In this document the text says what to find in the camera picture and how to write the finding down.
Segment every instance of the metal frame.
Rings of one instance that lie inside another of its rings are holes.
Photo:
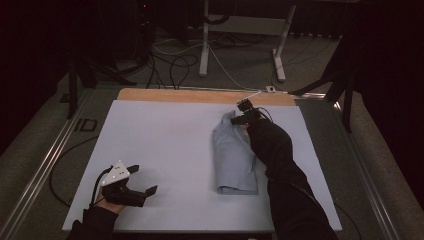
[[[253,18],[253,17],[239,17],[231,16],[230,19],[220,25],[209,25],[203,23],[203,47],[202,56],[200,58],[199,75],[206,77],[208,74],[208,57],[209,57],[209,44],[208,34],[209,31],[220,32],[235,32],[235,33],[251,33],[251,34],[267,34],[279,35],[280,44],[277,49],[272,50],[273,61],[275,70],[277,72],[277,81],[283,83],[286,81],[283,63],[281,61],[281,53],[289,33],[290,25],[296,5],[290,6],[289,13],[285,19],[268,19],[268,18]],[[205,17],[208,18],[221,18],[219,15],[209,15],[209,0],[205,0]]]

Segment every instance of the table leg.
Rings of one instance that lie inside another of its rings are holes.
[[[209,0],[205,0],[205,17],[209,16]],[[208,31],[209,25],[206,21],[203,22],[203,47],[202,56],[200,58],[199,75],[206,77],[208,75],[208,58],[209,58],[209,45],[208,45]]]
[[[290,25],[291,25],[295,10],[296,10],[296,5],[290,6],[289,13],[287,14],[287,17],[284,21],[284,27],[281,33],[281,40],[280,40],[280,44],[278,45],[278,49],[272,50],[272,55],[274,57],[275,70],[277,71],[277,81],[280,83],[284,83],[286,81],[286,75],[283,69],[283,62],[281,61],[281,52],[283,51],[284,43],[286,42],[287,35],[290,30]]]

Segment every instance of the black curtain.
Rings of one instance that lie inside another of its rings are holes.
[[[355,90],[424,206],[424,5],[363,2],[323,76],[353,72]]]

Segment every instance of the white tabletop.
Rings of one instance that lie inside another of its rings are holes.
[[[303,116],[296,106],[263,106],[292,137],[294,157],[308,176],[317,200],[335,230],[341,230]],[[115,230],[137,232],[272,232],[265,167],[257,161],[259,195],[217,193],[212,130],[235,104],[116,100],[63,225],[82,218],[98,175],[121,160],[140,171],[128,187],[145,191],[158,185],[144,207],[127,207]]]

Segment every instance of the gray carpet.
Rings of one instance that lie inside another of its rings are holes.
[[[321,76],[334,49],[337,47],[337,41],[329,39],[289,37],[283,51],[287,82],[281,84],[275,79],[271,56],[271,49],[277,46],[279,39],[276,37],[262,39],[261,36],[247,35],[240,35],[239,37],[249,41],[263,41],[249,47],[220,49],[217,48],[217,45],[211,43],[211,47],[215,48],[213,52],[219,62],[213,54],[210,54],[208,76],[205,78],[199,77],[199,63],[189,69],[173,67],[171,70],[174,82],[178,84],[188,71],[187,78],[181,83],[180,88],[242,90],[243,88],[264,89],[265,86],[273,85],[284,91],[296,90]],[[165,38],[158,38],[158,44],[155,44],[162,52],[176,53],[189,47],[178,41],[165,40]],[[190,41],[189,45],[196,46],[199,43],[199,41]],[[245,45],[246,43],[238,41],[236,44]],[[175,59],[172,56],[157,54],[168,61]],[[185,51],[184,54],[192,54],[200,58],[200,47],[193,47]],[[186,57],[185,59],[189,62],[194,60],[193,57]],[[159,58],[155,58],[155,62],[160,79],[155,76],[151,87],[158,87],[158,83],[162,81],[168,89],[172,90],[170,64]],[[178,60],[175,63],[184,64],[184,61]],[[229,78],[220,64],[232,79]],[[129,65],[128,62],[120,63],[122,68]],[[151,69],[146,66],[127,78],[137,82],[136,87],[144,88],[149,81],[150,73]],[[80,96],[83,92],[88,92],[89,98],[81,108],[78,119],[82,119],[82,121],[87,119],[88,123],[97,121],[96,129],[92,132],[73,131],[61,153],[65,153],[68,149],[71,150],[60,158],[59,163],[54,168],[54,188],[57,194],[65,200],[71,199],[75,193],[96,139],[94,138],[76,148],[72,149],[72,147],[100,133],[111,102],[116,99],[119,90],[125,87],[106,79],[104,76],[99,76],[99,79],[101,80],[96,89],[85,90],[81,87],[79,89]],[[66,86],[67,76],[59,83],[58,92],[40,109],[1,156],[0,225],[5,223],[6,217],[12,212],[13,206],[18,201],[26,184],[44,160],[61,128],[66,123],[68,106],[59,103],[62,94],[67,92]],[[327,88],[328,85],[325,85],[314,90],[314,92],[325,93]],[[424,236],[422,210],[411,198],[411,193],[405,185],[390,151],[364,109],[360,96],[355,95],[354,99],[352,110],[353,134],[347,134],[340,127],[339,116],[327,102],[310,99],[299,99],[296,102],[305,116],[334,202],[340,207],[336,208],[343,226],[343,231],[337,233],[339,238],[359,239],[359,234],[362,239],[387,238],[375,215],[372,204],[370,204],[370,198],[364,190],[364,183],[357,172],[357,153],[360,153],[367,168],[372,173],[373,180],[380,190],[379,193],[384,199],[399,237],[402,239],[420,239],[421,236]],[[352,140],[356,140],[354,147],[358,149],[352,149],[350,142]],[[15,239],[64,239],[67,233],[63,232],[61,227],[67,211],[68,208],[53,197],[48,181],[46,181],[16,233]]]

